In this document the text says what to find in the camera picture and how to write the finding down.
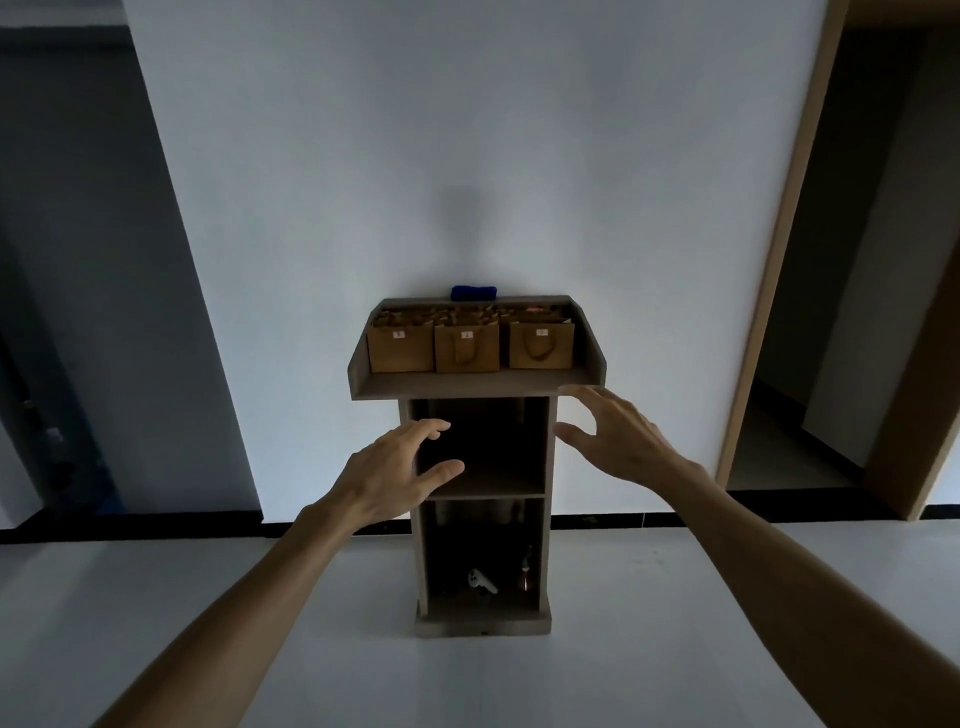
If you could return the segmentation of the person's left forearm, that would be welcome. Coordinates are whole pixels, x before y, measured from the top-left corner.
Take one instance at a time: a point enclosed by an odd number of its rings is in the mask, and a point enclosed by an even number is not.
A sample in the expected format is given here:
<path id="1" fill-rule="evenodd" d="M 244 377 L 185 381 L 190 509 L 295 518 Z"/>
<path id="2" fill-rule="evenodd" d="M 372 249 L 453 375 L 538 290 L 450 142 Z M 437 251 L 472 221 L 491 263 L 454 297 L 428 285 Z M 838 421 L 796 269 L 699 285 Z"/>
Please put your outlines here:
<path id="1" fill-rule="evenodd" d="M 92 728 L 237 728 L 333 557 L 359 528 L 327 495 L 194 619 Z"/>

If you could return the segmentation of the wooden door frame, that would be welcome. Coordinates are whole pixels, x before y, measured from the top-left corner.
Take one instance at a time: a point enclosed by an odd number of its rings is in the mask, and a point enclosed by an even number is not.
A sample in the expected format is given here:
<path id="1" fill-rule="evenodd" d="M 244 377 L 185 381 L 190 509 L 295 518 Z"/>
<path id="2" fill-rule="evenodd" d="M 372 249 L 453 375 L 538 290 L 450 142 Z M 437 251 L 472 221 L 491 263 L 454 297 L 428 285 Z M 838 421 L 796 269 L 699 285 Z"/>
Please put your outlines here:
<path id="1" fill-rule="evenodd" d="M 846 25 L 851 0 L 826 0 L 816 54 L 814 55 L 803 104 L 798 116 L 789 164 L 772 225 L 762 275 L 759 280 L 741 367 L 726 421 L 715 480 L 727 489 L 735 464 L 738 442 L 757 371 L 770 312 L 782 273 L 786 248 L 807 176 L 818 124 L 822 116 L 837 49 Z"/>

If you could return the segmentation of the brown paper gift bag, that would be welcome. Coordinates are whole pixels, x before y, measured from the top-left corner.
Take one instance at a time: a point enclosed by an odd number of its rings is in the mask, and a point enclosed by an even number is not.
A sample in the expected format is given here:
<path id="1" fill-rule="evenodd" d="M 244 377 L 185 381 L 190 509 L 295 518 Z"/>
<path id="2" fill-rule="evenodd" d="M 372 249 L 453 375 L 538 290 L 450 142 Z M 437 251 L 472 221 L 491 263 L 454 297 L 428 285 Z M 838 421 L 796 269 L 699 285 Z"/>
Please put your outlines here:
<path id="1" fill-rule="evenodd" d="M 428 309 L 379 310 L 366 328 L 373 374 L 429 373 L 436 367 L 434 313 Z"/>
<path id="2" fill-rule="evenodd" d="M 523 311 L 509 317 L 509 367 L 565 371 L 573 367 L 575 321 L 555 311 Z"/>
<path id="3" fill-rule="evenodd" d="M 439 374 L 489 374 L 501 368 L 500 321 L 493 310 L 451 310 L 434 321 Z"/>

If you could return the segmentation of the person's right forearm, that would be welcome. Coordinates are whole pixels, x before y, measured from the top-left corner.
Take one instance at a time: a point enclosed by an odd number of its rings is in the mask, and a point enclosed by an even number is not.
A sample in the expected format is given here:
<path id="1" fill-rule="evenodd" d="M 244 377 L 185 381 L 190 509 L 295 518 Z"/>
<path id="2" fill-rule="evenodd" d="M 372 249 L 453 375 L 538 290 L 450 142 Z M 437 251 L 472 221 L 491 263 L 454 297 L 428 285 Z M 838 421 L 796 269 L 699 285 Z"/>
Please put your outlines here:
<path id="1" fill-rule="evenodd" d="M 826 728 L 960 728 L 960 667 L 861 589 L 687 460 L 661 497 Z"/>

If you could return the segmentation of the person's right hand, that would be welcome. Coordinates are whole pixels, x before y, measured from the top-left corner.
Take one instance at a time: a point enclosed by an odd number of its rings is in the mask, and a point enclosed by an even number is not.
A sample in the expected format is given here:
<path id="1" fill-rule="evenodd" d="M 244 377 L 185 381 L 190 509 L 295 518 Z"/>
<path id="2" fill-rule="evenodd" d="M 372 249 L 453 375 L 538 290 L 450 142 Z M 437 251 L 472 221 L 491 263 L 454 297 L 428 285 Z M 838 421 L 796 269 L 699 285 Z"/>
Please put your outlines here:
<path id="1" fill-rule="evenodd" d="M 684 484 L 711 481 L 659 428 L 628 400 L 597 386 L 565 385 L 558 391 L 583 405 L 594 418 L 597 452 L 582 457 L 601 472 L 643 486 L 668 500 Z"/>

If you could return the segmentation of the grey wooden podium stand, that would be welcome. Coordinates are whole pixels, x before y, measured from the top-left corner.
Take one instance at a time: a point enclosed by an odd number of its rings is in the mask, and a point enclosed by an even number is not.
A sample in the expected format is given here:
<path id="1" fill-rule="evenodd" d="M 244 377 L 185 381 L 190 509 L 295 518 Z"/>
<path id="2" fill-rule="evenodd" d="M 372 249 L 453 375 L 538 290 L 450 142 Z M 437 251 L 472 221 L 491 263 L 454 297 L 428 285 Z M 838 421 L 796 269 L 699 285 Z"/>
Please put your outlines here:
<path id="1" fill-rule="evenodd" d="M 379 310 L 492 310 L 500 321 L 497 372 L 372 373 L 366 330 Z M 509 317 L 555 311 L 576 325 L 570 370 L 509 367 Z M 402 424 L 440 419 L 450 429 L 419 449 L 423 473 L 450 459 L 464 472 L 411 511 L 416 603 L 414 631 L 422 638 L 546 636 L 552 627 L 547 593 L 554 424 L 566 385 L 603 385 L 607 363 L 582 307 L 568 295 L 452 301 L 384 298 L 370 312 L 347 366 L 355 402 L 394 400 Z M 533 593 L 518 589 L 522 556 L 536 557 Z M 478 569 L 499 589 L 482 595 L 468 584 Z"/>

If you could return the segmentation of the wooden door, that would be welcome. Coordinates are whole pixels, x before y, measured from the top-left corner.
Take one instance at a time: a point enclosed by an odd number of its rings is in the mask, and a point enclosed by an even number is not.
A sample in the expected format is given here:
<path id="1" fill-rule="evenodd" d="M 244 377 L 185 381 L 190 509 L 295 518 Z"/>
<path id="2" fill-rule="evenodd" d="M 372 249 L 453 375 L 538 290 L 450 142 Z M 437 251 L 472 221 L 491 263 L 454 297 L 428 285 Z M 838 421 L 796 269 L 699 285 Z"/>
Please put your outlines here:
<path id="1" fill-rule="evenodd" d="M 960 237 L 870 451 L 862 485 L 917 521 L 960 433 Z"/>

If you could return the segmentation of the person's left hand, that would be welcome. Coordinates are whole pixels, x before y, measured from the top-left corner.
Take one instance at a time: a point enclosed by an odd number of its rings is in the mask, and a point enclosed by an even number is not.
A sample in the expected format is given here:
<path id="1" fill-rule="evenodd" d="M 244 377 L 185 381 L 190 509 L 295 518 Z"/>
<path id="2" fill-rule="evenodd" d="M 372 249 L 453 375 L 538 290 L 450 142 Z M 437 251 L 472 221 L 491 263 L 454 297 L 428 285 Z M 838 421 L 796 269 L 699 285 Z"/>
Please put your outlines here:
<path id="1" fill-rule="evenodd" d="M 355 452 L 318 502 L 321 512 L 354 532 L 412 511 L 426 500 L 417 494 L 418 452 L 450 427 L 439 418 L 410 420 Z"/>

